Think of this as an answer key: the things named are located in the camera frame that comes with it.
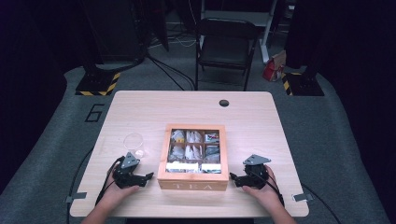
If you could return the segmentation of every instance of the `orange box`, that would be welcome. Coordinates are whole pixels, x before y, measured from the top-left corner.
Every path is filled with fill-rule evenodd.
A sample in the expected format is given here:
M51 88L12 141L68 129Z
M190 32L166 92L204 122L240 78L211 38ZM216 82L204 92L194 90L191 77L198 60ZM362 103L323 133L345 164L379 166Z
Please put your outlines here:
M224 125L168 124L158 170L161 189L226 190Z

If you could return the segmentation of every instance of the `hazard stripe tape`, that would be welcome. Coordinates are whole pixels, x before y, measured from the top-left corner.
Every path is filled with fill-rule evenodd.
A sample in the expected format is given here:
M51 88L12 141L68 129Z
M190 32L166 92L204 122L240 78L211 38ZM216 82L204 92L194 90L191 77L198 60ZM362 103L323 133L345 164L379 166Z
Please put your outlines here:
M76 91L76 95L85 95L85 96L96 96L96 95L110 95L111 92L116 88L117 81L119 80L120 73L117 73L113 80L111 80L111 84L108 87L107 91Z
M290 74L299 76L301 73L290 73ZM282 73L282 76L281 76L281 77L282 77L283 87L285 88L286 94L287 94L287 95L293 95L293 92L291 91L290 84L289 84L289 82L288 82L288 79L287 79L287 77L286 77L286 74L285 74L285 73Z
M290 89L290 85L288 80L286 79L286 74L282 73L282 81L283 81L283 87L285 88L286 94L287 95L293 95Z

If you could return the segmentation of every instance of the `person's left hand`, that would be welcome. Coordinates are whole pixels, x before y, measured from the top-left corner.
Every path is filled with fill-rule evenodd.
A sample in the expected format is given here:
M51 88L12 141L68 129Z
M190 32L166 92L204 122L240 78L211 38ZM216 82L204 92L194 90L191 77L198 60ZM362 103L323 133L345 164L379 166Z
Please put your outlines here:
M120 189L116 183L114 183L113 178L114 170L111 172L110 176L107 180L107 189L105 194L103 195L102 200L99 202L104 204L108 209L115 209L126 197L137 192L139 190L139 186L131 186L124 189Z

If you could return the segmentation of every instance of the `black curtain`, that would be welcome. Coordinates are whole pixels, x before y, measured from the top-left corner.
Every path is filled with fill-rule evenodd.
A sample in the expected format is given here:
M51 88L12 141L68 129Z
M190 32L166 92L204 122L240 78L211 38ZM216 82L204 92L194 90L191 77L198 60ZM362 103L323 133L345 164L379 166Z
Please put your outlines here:
M319 72L336 89L349 118L361 159L392 222L396 202L396 16L394 1L298 0L285 46L287 65L312 62L337 3L347 19Z
M65 13L78 21L86 52L100 60L78 1L4 0L0 8L2 192L61 102L64 73L82 66Z

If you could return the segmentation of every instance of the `hole in table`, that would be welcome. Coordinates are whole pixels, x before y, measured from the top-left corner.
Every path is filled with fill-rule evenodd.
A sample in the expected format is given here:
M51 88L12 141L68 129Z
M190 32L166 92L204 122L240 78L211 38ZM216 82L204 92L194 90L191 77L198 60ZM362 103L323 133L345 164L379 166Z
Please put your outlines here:
M226 107L230 104L230 102L228 102L228 100L220 100L219 104L223 107Z

